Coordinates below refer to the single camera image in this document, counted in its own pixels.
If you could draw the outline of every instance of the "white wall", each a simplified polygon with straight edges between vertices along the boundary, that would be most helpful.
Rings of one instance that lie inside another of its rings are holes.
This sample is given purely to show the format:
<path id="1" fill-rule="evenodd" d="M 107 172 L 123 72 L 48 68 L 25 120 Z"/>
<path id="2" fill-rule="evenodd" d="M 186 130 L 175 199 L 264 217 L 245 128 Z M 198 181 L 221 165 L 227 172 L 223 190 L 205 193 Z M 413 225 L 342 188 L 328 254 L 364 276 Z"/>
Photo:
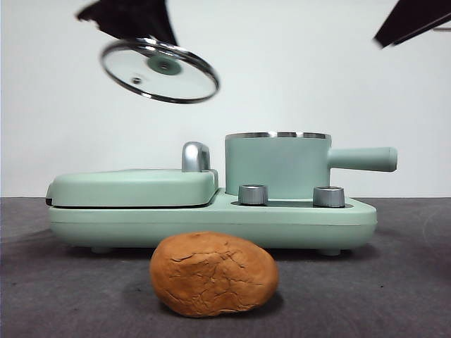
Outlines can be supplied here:
<path id="1" fill-rule="evenodd" d="M 89 1 L 3 0 L 2 196 L 44 196 L 56 175 L 179 168 L 184 142 L 245 131 L 332 134 L 336 147 L 394 146 L 398 170 L 333 170 L 350 196 L 451 196 L 451 34 L 395 48 L 371 40 L 395 0 L 169 0 L 181 46 L 220 73 L 195 105 L 142 98 L 98 55 L 112 41 L 74 13 Z"/>

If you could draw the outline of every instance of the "mint green pot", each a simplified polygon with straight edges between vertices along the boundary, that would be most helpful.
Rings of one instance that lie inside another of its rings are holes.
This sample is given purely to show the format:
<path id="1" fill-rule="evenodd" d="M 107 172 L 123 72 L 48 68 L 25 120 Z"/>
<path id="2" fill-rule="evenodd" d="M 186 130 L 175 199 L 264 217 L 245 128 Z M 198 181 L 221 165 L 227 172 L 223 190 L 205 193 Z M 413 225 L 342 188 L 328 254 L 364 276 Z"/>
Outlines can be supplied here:
<path id="1" fill-rule="evenodd" d="M 394 171 L 396 149 L 332 149 L 331 137 L 313 132 L 250 132 L 225 137 L 225 192 L 242 184 L 268 186 L 270 199 L 311 198 L 330 185 L 330 169 Z"/>

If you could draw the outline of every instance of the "sandwich maker lid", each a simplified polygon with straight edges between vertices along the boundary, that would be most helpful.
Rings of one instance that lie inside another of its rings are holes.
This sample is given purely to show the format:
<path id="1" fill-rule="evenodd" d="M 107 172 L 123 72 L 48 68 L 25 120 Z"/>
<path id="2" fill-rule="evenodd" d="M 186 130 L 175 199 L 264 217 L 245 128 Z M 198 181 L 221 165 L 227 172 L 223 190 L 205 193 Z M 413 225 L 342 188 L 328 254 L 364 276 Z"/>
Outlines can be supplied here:
<path id="1" fill-rule="evenodd" d="M 60 175 L 50 184 L 49 205 L 64 208 L 202 206 L 218 189 L 218 173 L 142 169 Z"/>

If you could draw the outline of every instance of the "black object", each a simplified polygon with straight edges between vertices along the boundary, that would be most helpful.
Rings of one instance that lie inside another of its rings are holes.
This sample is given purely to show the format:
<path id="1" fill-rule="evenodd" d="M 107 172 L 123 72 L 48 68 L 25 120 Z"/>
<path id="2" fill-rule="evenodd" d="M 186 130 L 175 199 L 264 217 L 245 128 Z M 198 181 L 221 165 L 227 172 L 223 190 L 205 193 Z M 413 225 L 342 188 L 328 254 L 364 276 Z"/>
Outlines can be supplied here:
<path id="1" fill-rule="evenodd" d="M 382 47 L 401 44 L 451 20 L 451 0 L 399 0 L 374 37 Z"/>
<path id="2" fill-rule="evenodd" d="M 156 37 L 177 46 L 166 0 L 100 0 L 77 14 L 93 20 L 99 29 L 118 39 Z"/>

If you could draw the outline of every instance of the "gray floor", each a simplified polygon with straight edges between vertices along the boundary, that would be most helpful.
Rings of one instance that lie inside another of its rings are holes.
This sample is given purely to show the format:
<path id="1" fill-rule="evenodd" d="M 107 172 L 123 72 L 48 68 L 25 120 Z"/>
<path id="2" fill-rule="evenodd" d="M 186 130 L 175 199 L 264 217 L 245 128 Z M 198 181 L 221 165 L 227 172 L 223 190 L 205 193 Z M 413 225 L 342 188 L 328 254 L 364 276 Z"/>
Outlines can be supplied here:
<path id="1" fill-rule="evenodd" d="M 280 284 L 264 307 L 191 319 L 154 296 L 152 250 L 71 248 L 43 199 L 2 199 L 2 337 L 451 337 L 451 199 L 362 201 L 379 219 L 366 246 L 270 250 Z"/>

